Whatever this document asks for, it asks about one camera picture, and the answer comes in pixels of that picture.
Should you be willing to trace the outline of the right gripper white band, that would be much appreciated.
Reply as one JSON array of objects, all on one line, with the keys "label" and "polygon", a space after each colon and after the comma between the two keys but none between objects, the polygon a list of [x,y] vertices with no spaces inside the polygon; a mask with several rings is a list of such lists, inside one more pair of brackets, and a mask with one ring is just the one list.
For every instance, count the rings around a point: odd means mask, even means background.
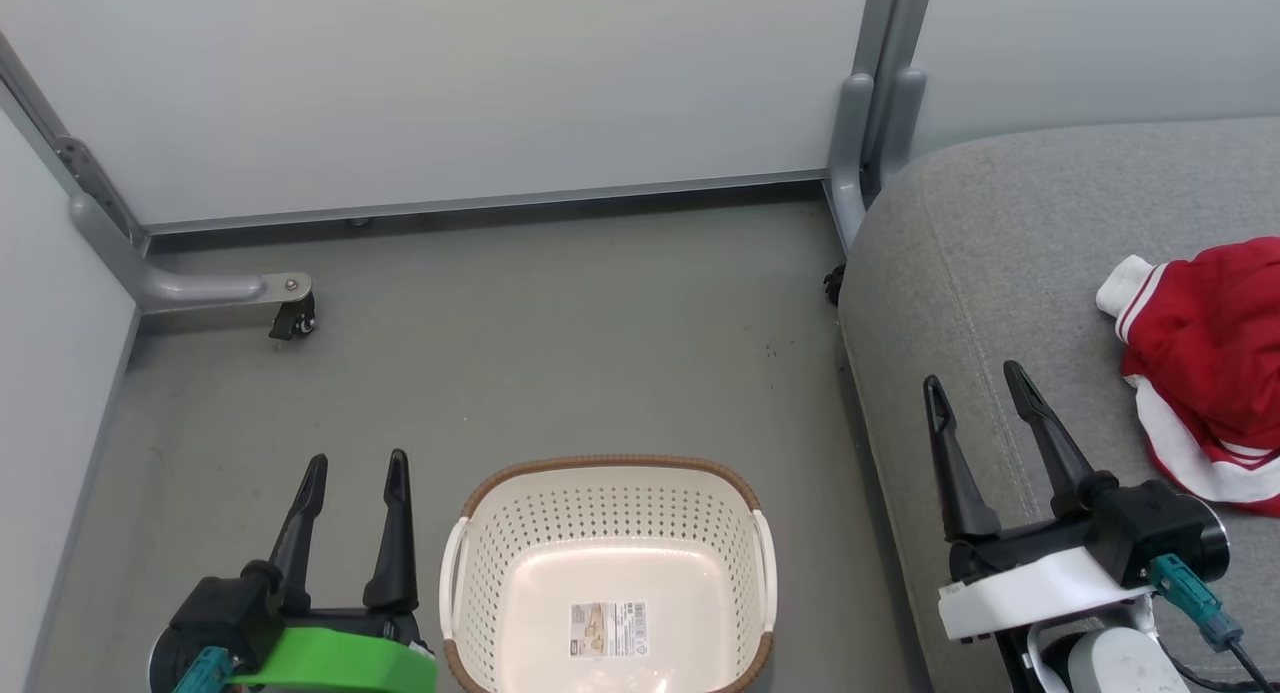
[{"label": "right gripper white band", "polygon": [[[1025,368],[1006,360],[1004,377],[1048,474],[1052,514],[1082,515],[1080,488],[1094,469]],[[1152,690],[1151,589],[1119,585],[1083,546],[1084,523],[1001,532],[968,466],[938,377],[924,379],[923,396],[950,542],[951,582],[938,602],[946,637],[963,644],[992,640],[1014,692]]]}]

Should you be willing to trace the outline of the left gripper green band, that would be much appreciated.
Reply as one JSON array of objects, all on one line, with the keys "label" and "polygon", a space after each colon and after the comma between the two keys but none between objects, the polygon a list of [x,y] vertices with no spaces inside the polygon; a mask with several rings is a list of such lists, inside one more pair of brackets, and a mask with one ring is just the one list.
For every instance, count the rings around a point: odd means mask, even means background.
[{"label": "left gripper green band", "polygon": [[[328,457],[312,456],[273,546],[282,574],[280,612],[305,616],[314,524],[323,511]],[[411,614],[419,606],[410,460],[390,453],[387,515],[364,606]],[[188,601],[148,660],[151,692],[434,692],[438,666],[422,648],[385,638],[291,626],[266,601]]]}]

